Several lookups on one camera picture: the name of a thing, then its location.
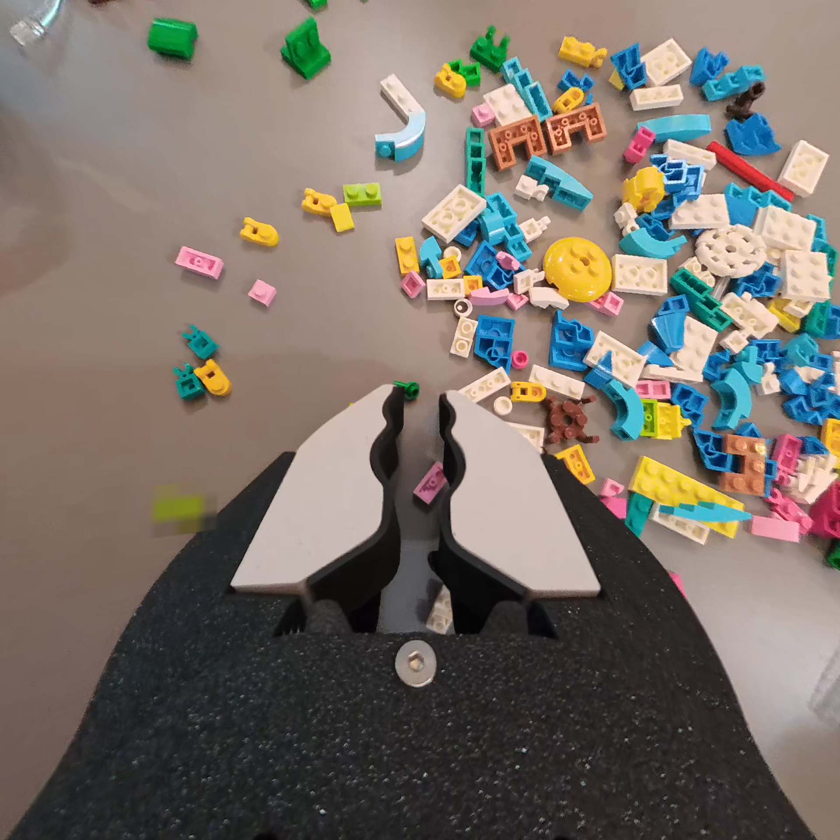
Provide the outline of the white lego plate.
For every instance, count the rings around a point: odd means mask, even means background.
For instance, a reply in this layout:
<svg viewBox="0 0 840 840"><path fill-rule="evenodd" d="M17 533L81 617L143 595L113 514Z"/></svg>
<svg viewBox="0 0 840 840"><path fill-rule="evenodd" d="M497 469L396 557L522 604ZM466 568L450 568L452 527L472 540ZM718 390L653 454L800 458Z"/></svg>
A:
<svg viewBox="0 0 840 840"><path fill-rule="evenodd" d="M442 584L434 598L432 608L425 622L426 629L437 635L455 633L454 611L449 589Z"/></svg>

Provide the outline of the pile of mixed lego bricks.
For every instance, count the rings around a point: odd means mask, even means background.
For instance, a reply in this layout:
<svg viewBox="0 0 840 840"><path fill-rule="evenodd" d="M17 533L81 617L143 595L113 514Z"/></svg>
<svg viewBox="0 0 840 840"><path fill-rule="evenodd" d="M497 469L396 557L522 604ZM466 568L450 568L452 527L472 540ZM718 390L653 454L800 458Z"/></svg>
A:
<svg viewBox="0 0 840 840"><path fill-rule="evenodd" d="M780 150L749 104L761 66L726 73L728 57L695 59L672 38L642 55L609 56L572 36L559 58L609 80L640 121L623 152L606 210L611 254L564 234L535 255L550 216L511 202L585 211L593 194L552 157L607 138L589 73L567 68L547 94L489 26L468 59L443 62L434 91L475 101L461 183L422 221L422 238L395 240L409 301L455 318L449 352L488 367L462 394L501 420L522 406L540 425L508 423L563 464L625 529L655 522L705 545L712 533L826 542L838 569L837 251L818 216L793 211L827 156L794 144L775 181L746 155ZM706 141L707 112L674 112L679 79L701 102L732 98L724 143ZM512 193L490 184L513 173Z"/></svg>

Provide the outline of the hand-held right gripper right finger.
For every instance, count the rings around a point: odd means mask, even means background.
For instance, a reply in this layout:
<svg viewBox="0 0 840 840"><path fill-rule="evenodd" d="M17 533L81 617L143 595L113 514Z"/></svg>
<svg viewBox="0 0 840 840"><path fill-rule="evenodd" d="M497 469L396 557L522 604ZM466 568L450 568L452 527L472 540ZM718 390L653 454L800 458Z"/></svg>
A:
<svg viewBox="0 0 840 840"><path fill-rule="evenodd" d="M457 391L439 399L448 494L438 576L462 600L593 597L601 590L539 451Z"/></svg>

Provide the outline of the green curved lego slope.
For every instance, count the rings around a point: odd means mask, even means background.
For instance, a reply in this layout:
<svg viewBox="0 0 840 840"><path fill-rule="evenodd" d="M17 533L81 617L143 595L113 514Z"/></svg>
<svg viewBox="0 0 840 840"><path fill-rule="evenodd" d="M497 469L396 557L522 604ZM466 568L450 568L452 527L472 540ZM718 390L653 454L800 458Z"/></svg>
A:
<svg viewBox="0 0 840 840"><path fill-rule="evenodd" d="M197 38L197 26L194 22L158 17L150 24L147 46L160 56L190 61L194 56Z"/></svg>

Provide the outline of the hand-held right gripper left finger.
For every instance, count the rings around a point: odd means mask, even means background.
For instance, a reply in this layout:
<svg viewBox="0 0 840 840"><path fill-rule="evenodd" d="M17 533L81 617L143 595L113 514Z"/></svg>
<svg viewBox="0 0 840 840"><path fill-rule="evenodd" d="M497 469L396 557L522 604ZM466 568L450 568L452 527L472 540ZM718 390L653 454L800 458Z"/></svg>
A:
<svg viewBox="0 0 840 840"><path fill-rule="evenodd" d="M403 392L381 385L298 449L231 580L237 592L369 602L400 563L392 477Z"/></svg>

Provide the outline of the pink lego tile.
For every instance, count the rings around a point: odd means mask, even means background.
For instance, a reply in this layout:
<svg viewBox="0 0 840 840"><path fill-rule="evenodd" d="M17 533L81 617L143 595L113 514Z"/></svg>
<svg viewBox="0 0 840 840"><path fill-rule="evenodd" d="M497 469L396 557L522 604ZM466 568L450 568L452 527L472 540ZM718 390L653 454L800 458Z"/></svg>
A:
<svg viewBox="0 0 840 840"><path fill-rule="evenodd" d="M424 505L430 506L438 494L448 486L443 464L436 461L415 487L413 494Z"/></svg>

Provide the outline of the pink lego plate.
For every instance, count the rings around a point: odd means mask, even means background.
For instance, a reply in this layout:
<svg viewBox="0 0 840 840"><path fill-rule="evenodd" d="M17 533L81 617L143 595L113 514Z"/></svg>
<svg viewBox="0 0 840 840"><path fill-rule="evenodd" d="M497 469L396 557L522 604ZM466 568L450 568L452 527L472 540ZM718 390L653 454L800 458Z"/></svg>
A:
<svg viewBox="0 0 840 840"><path fill-rule="evenodd" d="M180 248L174 264L212 280L218 280L224 271L224 262L220 258L187 246Z"/></svg>

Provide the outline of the clear plastic tube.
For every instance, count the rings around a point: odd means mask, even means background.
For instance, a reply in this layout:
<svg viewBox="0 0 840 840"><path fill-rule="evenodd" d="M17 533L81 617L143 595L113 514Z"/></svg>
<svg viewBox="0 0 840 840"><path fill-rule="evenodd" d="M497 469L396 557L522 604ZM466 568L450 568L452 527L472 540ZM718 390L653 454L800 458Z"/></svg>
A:
<svg viewBox="0 0 840 840"><path fill-rule="evenodd" d="M17 47L26 49L43 40L60 17L64 1L37 1L8 33Z"/></svg>

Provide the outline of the green lego bracket piece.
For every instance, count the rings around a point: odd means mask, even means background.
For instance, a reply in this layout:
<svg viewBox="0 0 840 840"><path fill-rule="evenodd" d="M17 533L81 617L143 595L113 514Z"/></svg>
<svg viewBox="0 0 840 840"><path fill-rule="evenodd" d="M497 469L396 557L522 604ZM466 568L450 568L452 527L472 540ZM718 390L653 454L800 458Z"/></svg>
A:
<svg viewBox="0 0 840 840"><path fill-rule="evenodd" d="M289 67L309 81L331 64L329 49L321 42L316 19L309 16L287 34L280 55Z"/></svg>

